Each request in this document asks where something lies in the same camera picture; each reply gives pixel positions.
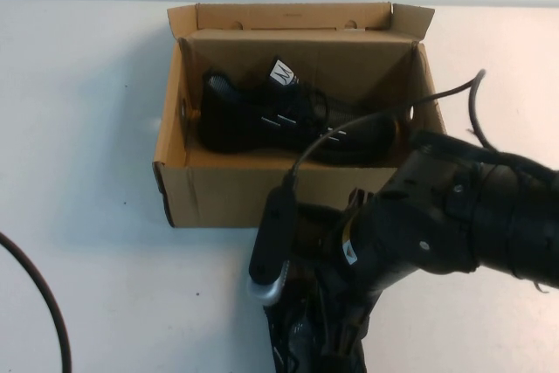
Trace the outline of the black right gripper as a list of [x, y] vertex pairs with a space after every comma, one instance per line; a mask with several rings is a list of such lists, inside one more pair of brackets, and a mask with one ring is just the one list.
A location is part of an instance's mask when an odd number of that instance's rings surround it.
[[351, 225], [359, 209], [343, 211], [327, 206], [300, 207], [300, 258], [311, 266], [325, 325], [344, 325], [343, 349], [347, 352], [343, 372], [367, 373], [362, 339], [369, 331], [369, 317], [380, 293], [360, 284], [348, 261]]

